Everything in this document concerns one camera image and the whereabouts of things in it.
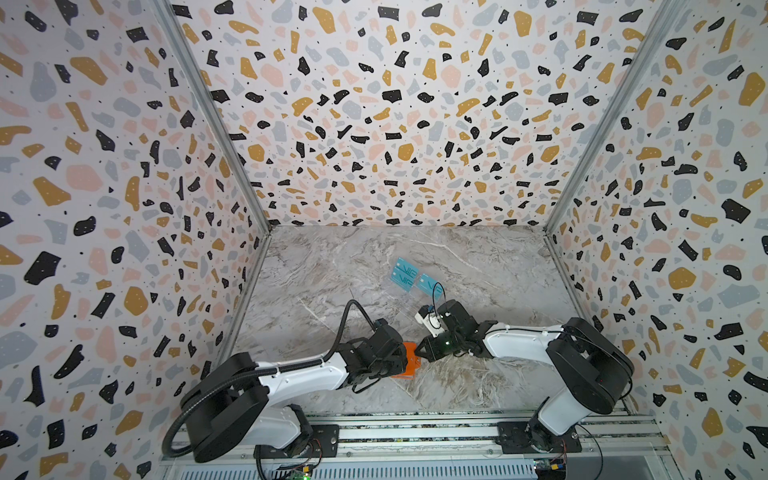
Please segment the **orange card holder wallet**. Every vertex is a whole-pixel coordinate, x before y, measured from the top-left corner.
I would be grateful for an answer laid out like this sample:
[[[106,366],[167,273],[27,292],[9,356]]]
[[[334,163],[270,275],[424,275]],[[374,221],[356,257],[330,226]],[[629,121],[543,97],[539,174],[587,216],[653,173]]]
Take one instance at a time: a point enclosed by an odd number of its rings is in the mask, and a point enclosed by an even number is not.
[[[404,371],[398,375],[395,375],[395,378],[410,380],[415,377],[417,370],[420,368],[421,358],[416,355],[416,343],[404,342],[403,345],[406,349],[407,363],[405,365]]]

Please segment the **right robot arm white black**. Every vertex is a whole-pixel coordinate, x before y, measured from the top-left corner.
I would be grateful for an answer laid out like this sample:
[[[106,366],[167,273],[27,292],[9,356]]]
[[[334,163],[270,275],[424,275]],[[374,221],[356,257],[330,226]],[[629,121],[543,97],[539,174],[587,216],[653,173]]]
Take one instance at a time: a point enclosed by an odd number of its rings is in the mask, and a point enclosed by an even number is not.
[[[628,357],[586,320],[550,327],[478,322],[456,300],[422,306],[415,320],[429,330],[415,354],[429,362],[468,354],[482,359],[523,359],[552,366],[564,383],[528,421],[525,433],[538,449],[569,434],[591,414],[610,414],[632,389]]]

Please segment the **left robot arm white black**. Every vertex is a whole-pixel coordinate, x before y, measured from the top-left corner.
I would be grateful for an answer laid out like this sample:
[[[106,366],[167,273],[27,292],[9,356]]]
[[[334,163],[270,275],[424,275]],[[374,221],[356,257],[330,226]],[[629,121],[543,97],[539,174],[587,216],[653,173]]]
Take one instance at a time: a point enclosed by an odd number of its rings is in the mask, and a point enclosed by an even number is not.
[[[250,440],[297,455],[313,434],[297,398],[344,388],[360,393],[407,367],[406,345],[383,319],[370,337],[337,342],[322,356],[257,363],[248,353],[235,354],[182,397],[162,452],[206,463]]]

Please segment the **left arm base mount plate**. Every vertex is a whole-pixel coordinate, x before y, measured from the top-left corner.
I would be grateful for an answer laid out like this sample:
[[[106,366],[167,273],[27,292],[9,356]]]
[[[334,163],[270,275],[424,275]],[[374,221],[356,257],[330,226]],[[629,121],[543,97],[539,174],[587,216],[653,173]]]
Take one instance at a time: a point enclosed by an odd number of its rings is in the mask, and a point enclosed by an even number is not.
[[[258,445],[254,456],[261,459],[326,459],[335,458],[339,447],[338,424],[311,424],[308,433],[302,431],[297,439],[284,448]]]

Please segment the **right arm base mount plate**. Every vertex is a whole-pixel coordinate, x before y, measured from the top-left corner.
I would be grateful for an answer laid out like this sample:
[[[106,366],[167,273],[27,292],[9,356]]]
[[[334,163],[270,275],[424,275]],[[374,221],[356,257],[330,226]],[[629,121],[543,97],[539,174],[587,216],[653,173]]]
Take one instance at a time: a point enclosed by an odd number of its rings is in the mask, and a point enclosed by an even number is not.
[[[582,445],[574,427],[563,435],[554,435],[539,423],[524,421],[499,422],[498,444],[504,454],[570,454],[581,453]]]

